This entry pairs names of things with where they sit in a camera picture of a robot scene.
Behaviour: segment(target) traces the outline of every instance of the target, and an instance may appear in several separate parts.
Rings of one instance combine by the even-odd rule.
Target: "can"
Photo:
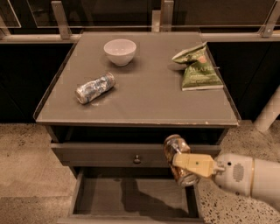
[[[113,74],[105,73],[100,78],[77,87],[75,94],[81,104],[86,104],[110,90],[115,84],[116,81]]]
[[[198,182],[199,177],[172,164],[173,157],[176,153],[191,153],[191,148],[187,145],[185,139],[180,135],[168,136],[164,140],[164,154],[167,159],[167,163],[171,168],[173,177],[179,186],[192,186]]]

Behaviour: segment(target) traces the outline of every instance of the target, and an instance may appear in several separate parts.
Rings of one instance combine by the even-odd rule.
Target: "drawer handle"
[[[133,163],[136,164],[136,165],[140,165],[141,164],[141,160],[140,160],[138,155],[135,155]]]

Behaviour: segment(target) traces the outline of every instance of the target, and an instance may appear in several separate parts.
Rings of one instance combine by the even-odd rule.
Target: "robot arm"
[[[280,163],[231,153],[215,161],[209,155],[177,153],[172,164],[212,178],[221,189],[265,201],[280,211]]]

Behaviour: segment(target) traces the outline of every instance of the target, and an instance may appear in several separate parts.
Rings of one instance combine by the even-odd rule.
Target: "white bowl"
[[[136,49],[137,45],[133,41],[124,38],[111,40],[104,46],[108,59],[119,67],[130,63]]]

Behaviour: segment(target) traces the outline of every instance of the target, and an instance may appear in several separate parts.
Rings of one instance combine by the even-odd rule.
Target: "speckled floor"
[[[231,129],[222,152],[280,162],[280,121],[257,131],[251,121]],[[0,223],[56,223],[66,217],[75,178],[50,150],[50,137],[37,124],[0,124]],[[206,223],[280,223],[280,213],[254,199],[199,182]]]

